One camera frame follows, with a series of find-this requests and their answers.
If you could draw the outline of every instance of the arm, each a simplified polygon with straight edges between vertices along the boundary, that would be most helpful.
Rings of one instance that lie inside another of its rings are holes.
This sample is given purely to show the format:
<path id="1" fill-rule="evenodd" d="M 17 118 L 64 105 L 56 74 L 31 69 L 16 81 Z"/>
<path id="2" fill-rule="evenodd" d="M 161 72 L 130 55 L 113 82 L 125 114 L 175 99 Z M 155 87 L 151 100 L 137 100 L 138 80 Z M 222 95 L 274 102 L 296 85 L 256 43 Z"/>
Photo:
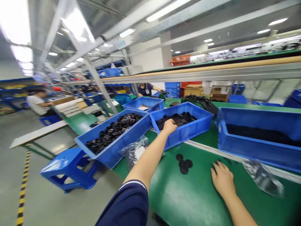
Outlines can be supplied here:
<path id="1" fill-rule="evenodd" d="M 223 163 L 213 163 L 216 172 L 211 168 L 212 181 L 225 201 L 235 226 L 257 226 L 244 204 L 236 195 L 233 173 Z"/>
<path id="2" fill-rule="evenodd" d="M 136 165 L 132 168 L 125 182 L 129 180 L 141 181 L 149 191 L 150 180 L 155 172 L 155 169 L 161 159 L 166 140 L 168 136 L 173 133 L 177 125 L 174 120 L 169 119 L 165 122 L 163 130 L 156 137 L 156 139 L 146 148 L 142 156 L 137 161 Z"/>

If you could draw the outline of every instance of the hand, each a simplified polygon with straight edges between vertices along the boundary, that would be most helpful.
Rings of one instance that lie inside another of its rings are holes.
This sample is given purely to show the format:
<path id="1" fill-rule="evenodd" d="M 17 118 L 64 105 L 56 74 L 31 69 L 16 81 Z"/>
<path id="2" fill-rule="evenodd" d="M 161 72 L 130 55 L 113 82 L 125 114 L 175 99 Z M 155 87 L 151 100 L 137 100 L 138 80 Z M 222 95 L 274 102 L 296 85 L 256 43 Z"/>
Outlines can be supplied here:
<path id="1" fill-rule="evenodd" d="M 168 119 L 165 123 L 164 123 L 164 127 L 162 132 L 166 132 L 168 135 L 170 135 L 171 133 L 173 133 L 176 129 L 178 128 L 178 126 L 175 124 L 175 121 L 173 119 Z"/>
<path id="2" fill-rule="evenodd" d="M 217 164 L 213 163 L 216 172 L 211 168 L 214 187 L 224 200 L 235 197 L 236 190 L 233 182 L 233 173 L 223 163 L 217 161 Z"/>

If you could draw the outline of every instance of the yellow black striped tape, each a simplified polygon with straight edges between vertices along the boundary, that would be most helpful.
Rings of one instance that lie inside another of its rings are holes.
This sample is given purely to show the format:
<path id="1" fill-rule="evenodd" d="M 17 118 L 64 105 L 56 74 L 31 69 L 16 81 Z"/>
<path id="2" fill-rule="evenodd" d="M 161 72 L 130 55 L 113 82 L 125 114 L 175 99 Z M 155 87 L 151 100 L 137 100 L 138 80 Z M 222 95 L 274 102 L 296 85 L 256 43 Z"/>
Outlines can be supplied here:
<path id="1" fill-rule="evenodd" d="M 26 159 L 25 159 L 25 167 L 24 167 L 23 177 L 22 177 L 22 185 L 20 190 L 20 200 L 19 200 L 16 226 L 22 226 L 24 222 L 23 213 L 24 213 L 24 204 L 25 204 L 25 188 L 27 185 L 28 171 L 29 171 L 29 159 L 30 159 L 30 151 L 27 151 Z"/>

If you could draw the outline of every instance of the gray floor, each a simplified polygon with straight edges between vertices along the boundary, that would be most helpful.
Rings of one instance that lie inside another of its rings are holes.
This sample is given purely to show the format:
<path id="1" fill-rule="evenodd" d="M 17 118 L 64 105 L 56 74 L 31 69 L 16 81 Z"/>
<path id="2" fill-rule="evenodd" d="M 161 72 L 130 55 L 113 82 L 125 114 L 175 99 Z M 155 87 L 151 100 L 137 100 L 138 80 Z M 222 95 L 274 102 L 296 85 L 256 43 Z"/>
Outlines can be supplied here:
<path id="1" fill-rule="evenodd" d="M 14 138 L 43 127 L 31 111 L 21 111 L 0 117 L 0 225 L 15 226 L 19 192 L 25 164 L 24 148 L 9 150 Z M 69 128 L 54 132 L 38 141 L 53 151 L 74 144 L 75 134 Z M 90 190 L 75 189 L 64 194 L 39 175 L 48 160 L 31 153 L 29 179 L 25 190 L 24 226 L 94 225 L 99 215 L 122 184 L 111 170 L 100 172 L 96 185 Z M 149 212 L 148 226 L 157 225 Z"/>

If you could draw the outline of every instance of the red object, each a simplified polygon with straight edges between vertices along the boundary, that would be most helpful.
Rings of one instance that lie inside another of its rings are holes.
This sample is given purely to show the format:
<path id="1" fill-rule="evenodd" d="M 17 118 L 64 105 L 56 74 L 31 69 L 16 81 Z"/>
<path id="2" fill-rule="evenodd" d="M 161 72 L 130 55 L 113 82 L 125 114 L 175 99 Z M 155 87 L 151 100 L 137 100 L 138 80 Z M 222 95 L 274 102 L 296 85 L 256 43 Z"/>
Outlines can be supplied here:
<path id="1" fill-rule="evenodd" d="M 59 86 L 54 86 L 54 87 L 53 87 L 53 90 L 54 90 L 54 91 L 62 91 L 62 88 L 59 87 Z"/>

